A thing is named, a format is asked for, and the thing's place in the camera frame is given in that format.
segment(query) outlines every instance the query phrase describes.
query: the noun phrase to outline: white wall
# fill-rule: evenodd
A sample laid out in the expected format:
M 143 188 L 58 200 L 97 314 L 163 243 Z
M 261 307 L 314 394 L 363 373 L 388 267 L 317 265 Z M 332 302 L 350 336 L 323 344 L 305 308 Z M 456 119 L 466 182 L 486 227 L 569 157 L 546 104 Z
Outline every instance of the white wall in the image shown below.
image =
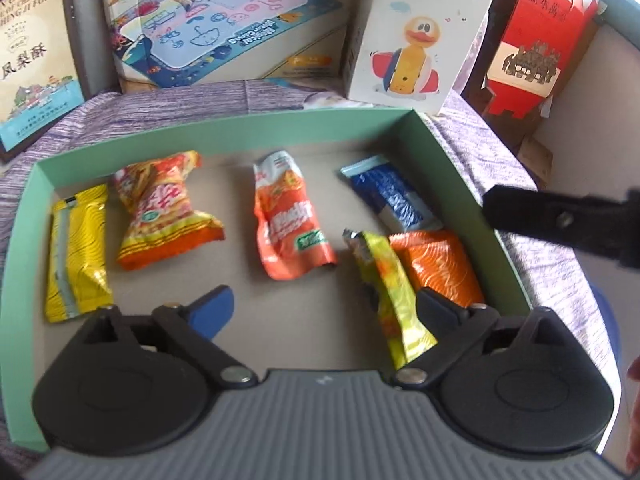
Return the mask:
M 550 190 L 622 200 L 629 187 L 640 187 L 640 51 L 612 28 L 601 28 L 536 137 L 554 154 Z M 640 272 L 586 254 L 578 259 L 615 313 L 624 377 L 640 355 Z M 623 380 L 629 407 L 637 390 Z M 621 465 L 628 431 L 624 398 L 618 419 L 606 453 Z

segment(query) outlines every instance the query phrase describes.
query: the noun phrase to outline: metal bolt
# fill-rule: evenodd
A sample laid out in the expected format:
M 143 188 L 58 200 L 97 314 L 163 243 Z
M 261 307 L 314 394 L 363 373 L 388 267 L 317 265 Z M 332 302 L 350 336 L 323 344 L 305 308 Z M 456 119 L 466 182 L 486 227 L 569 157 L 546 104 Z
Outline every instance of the metal bolt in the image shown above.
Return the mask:
M 574 223 L 574 216 L 567 211 L 560 213 L 556 219 L 556 225 L 561 229 L 566 229 L 572 223 Z
M 422 384 L 427 380 L 428 374 L 420 368 L 402 368 L 396 374 L 396 380 L 401 384 Z
M 220 372 L 220 377 L 227 383 L 248 383 L 253 373 L 243 366 L 229 366 Z

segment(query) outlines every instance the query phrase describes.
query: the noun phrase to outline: red gift box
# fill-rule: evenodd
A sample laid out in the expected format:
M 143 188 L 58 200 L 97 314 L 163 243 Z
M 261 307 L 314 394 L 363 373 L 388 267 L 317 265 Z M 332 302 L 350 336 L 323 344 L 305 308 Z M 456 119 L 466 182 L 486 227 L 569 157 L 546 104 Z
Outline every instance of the red gift box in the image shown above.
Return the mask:
M 488 73 L 488 112 L 524 118 L 551 94 L 600 0 L 517 0 Z

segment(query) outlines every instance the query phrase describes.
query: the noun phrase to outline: red snack package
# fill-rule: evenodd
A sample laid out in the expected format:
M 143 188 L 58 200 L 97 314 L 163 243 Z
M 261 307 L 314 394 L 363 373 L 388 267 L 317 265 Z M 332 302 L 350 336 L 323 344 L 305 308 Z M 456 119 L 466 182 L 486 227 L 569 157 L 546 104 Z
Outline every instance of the red snack package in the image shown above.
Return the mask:
M 320 230 L 300 168 L 287 152 L 254 165 L 258 251 L 274 280 L 295 280 L 337 259 Z
M 131 164 L 115 174 L 120 201 L 133 215 L 118 253 L 125 270 L 225 239 L 219 220 L 191 207 L 184 179 L 200 164 L 197 152 L 183 152 Z
M 414 231 L 391 235 L 389 242 L 416 291 L 430 286 L 454 303 L 484 303 L 465 248 L 450 231 Z

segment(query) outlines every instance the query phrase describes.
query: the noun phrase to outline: snack package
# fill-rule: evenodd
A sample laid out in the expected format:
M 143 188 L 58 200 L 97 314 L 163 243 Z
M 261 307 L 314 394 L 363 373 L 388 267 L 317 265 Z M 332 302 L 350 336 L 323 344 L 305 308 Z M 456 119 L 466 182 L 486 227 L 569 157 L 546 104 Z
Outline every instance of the snack package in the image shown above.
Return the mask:
M 92 187 L 53 206 L 49 283 L 44 313 L 52 322 L 113 303 L 104 268 L 107 185 Z
M 391 235 L 389 242 L 415 290 L 430 286 L 459 306 L 484 303 L 465 248 L 450 231 Z
M 396 370 L 433 347 L 436 338 L 415 311 L 415 292 L 389 241 L 380 235 L 344 230 L 360 275 L 378 296 L 378 320 Z
M 200 164 L 200 155 L 191 151 L 116 172 L 120 201 L 133 215 L 118 253 L 118 263 L 125 270 L 141 269 L 225 239 L 222 222 L 191 207 L 184 179 Z
M 300 168 L 287 152 L 254 164 L 258 251 L 274 280 L 295 280 L 315 267 L 335 264 L 320 230 Z
M 442 222 L 384 156 L 366 158 L 340 172 L 392 233 L 442 229 Z

